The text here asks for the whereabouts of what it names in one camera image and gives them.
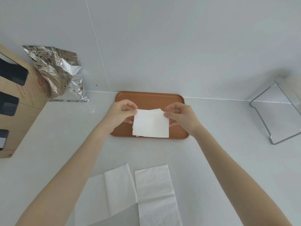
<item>table surface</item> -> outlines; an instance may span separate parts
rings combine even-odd
[[[89,92],[90,103],[48,102],[12,158],[0,160],[0,221],[14,225],[81,145],[114,101]],[[273,198],[293,225],[301,220],[301,136],[273,146],[245,101],[185,98],[221,146]],[[197,142],[109,136],[92,176],[129,164],[134,171],[168,164],[183,225],[242,225]],[[74,224],[74,213],[66,225]],[[94,226],[139,225],[137,204]]]

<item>metal rack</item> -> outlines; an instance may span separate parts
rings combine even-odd
[[[298,136],[301,134],[301,132],[295,134],[295,135],[292,135],[288,138],[285,138],[283,140],[280,140],[276,143],[273,142],[272,140],[272,134],[268,128],[268,126],[266,125],[266,123],[264,122],[262,116],[260,115],[259,111],[257,110],[257,108],[255,106],[252,105],[252,102],[254,102],[258,97],[260,97],[261,95],[263,95],[266,91],[268,91],[272,86],[275,86],[277,85],[280,90],[283,92],[283,94],[287,97],[287,99],[289,100],[289,102],[294,106],[294,108],[297,110],[297,112],[301,115],[301,100],[300,98],[294,93],[294,91],[292,91],[292,89],[287,85],[287,83],[285,82],[284,78],[282,76],[278,76],[275,78],[274,80],[275,83],[273,83],[271,86],[269,86],[265,91],[263,91],[261,94],[259,94],[257,97],[255,97],[252,101],[250,101],[250,106],[252,108],[254,108],[257,112],[257,114],[259,115],[263,125],[265,126],[266,130],[268,131],[269,133],[269,140],[271,142],[271,144],[273,145],[276,145],[276,144],[279,144],[279,143],[282,143],[286,140],[289,140],[295,136]]]

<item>square paper sheet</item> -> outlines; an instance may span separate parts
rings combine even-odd
[[[133,135],[141,137],[169,137],[169,119],[161,110],[137,109],[134,116]]]
[[[125,164],[88,179],[75,205],[75,226],[105,220],[137,203],[134,181]]]
[[[182,226],[167,165],[135,171],[140,226]]]

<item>metal stand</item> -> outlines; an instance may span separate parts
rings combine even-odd
[[[295,136],[298,136],[298,135],[301,134],[301,132],[299,132],[299,133],[297,133],[297,134],[295,134],[295,135],[292,135],[292,136],[290,136],[290,137],[288,137],[288,138],[285,138],[284,140],[281,140],[281,141],[279,141],[279,142],[274,143],[273,140],[272,140],[272,134],[271,134],[269,128],[268,128],[267,125],[265,124],[265,122],[264,122],[263,118],[261,117],[261,115],[260,115],[259,111],[257,110],[257,108],[254,107],[254,106],[252,105],[252,102],[253,102],[254,100],[256,100],[258,97],[260,97],[262,94],[264,94],[264,93],[265,93],[268,89],[270,89],[272,86],[277,85],[277,86],[280,88],[280,90],[283,92],[283,94],[287,97],[287,99],[290,101],[290,103],[294,106],[294,108],[295,108],[295,109],[298,111],[298,113],[300,114],[300,111],[299,111],[300,109],[298,109],[297,106],[295,106],[295,103],[293,102],[294,100],[296,100],[296,97],[295,97],[296,94],[293,93],[295,96],[294,96],[294,95],[293,95],[293,96],[289,96],[289,94],[291,95],[292,92],[289,92],[289,94],[286,94],[286,92],[287,92],[289,89],[288,89],[288,88],[283,88],[283,87],[281,87],[281,85],[284,83],[283,81],[284,81],[283,78],[282,78],[282,79],[280,78],[280,79],[278,79],[277,81],[275,80],[275,83],[274,83],[273,85],[269,86],[265,91],[263,91],[263,92],[262,92],[261,94],[259,94],[256,98],[254,98],[253,100],[250,101],[250,106],[251,106],[252,108],[254,108],[254,109],[256,110],[257,114],[259,115],[259,117],[260,117],[260,119],[261,119],[263,125],[265,126],[266,130],[268,131],[268,133],[269,133],[269,135],[270,135],[269,140],[270,140],[271,144],[273,144],[273,145],[282,143],[282,142],[284,142],[284,141],[286,141],[286,140],[289,140],[289,139],[291,139],[291,138],[293,138],[293,137],[295,137]]]

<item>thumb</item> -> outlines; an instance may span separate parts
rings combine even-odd
[[[166,113],[164,113],[164,116],[165,116],[166,118],[169,118],[169,119],[173,119],[173,120],[175,120],[175,121],[178,121],[179,118],[180,118],[180,116],[181,116],[181,114],[166,112]]]
[[[128,117],[131,117],[133,115],[136,115],[137,114],[137,110],[132,109],[132,110],[129,110],[129,111],[124,111],[123,113],[128,118]]]

